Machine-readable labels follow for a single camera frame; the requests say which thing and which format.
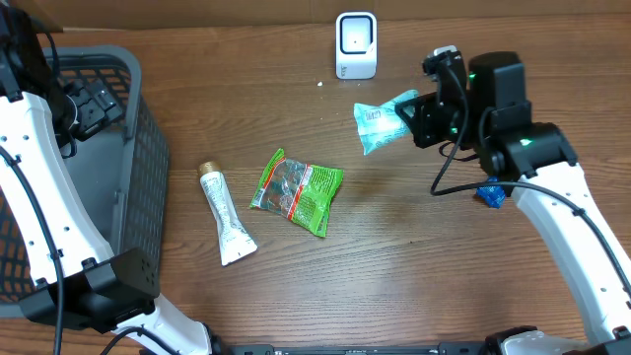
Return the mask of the green snack bag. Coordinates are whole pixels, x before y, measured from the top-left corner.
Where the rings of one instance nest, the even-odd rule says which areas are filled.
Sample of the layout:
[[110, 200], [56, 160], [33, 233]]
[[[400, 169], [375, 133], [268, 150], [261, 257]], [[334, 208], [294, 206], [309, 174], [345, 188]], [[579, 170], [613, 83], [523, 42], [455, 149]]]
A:
[[279, 148], [263, 170], [249, 207], [278, 214], [325, 238], [330, 205], [343, 176], [340, 169], [289, 159]]

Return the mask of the blue snack packet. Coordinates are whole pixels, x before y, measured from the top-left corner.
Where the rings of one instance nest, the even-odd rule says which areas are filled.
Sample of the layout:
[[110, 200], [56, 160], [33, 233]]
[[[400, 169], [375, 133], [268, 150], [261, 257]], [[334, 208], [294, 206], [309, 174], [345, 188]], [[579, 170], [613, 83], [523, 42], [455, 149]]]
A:
[[490, 208], [500, 209], [507, 196], [504, 189], [499, 185], [489, 185], [478, 187], [476, 196], [484, 201]]

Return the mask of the teal tissue packet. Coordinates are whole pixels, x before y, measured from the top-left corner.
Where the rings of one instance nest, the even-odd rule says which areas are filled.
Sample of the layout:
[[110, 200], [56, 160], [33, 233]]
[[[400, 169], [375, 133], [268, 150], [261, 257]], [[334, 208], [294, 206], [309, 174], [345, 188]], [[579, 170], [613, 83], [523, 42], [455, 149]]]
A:
[[353, 114], [365, 156], [410, 133], [394, 109], [397, 104], [418, 96], [417, 90], [408, 90], [380, 106], [354, 104]]

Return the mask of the white tube gold cap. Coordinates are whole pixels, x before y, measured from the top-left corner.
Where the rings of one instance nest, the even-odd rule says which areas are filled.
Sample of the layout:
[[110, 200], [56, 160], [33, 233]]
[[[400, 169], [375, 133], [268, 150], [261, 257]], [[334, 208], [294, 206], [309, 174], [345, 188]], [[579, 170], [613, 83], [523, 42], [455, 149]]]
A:
[[228, 266], [256, 252], [258, 246], [241, 223], [219, 165], [205, 162], [198, 167], [198, 174], [216, 220], [221, 264]]

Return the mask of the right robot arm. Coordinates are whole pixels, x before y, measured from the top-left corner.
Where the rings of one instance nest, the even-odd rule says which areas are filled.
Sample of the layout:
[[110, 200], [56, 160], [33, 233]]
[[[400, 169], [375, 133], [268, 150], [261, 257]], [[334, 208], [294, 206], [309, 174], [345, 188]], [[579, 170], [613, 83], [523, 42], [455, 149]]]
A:
[[532, 329], [487, 339], [492, 354], [627, 354], [630, 351], [630, 258], [599, 212], [578, 155], [561, 129], [535, 122], [526, 71], [512, 51], [465, 62], [453, 46], [422, 63], [434, 93], [396, 105], [421, 149], [442, 142], [471, 149], [543, 238], [579, 308], [587, 343], [536, 341]]

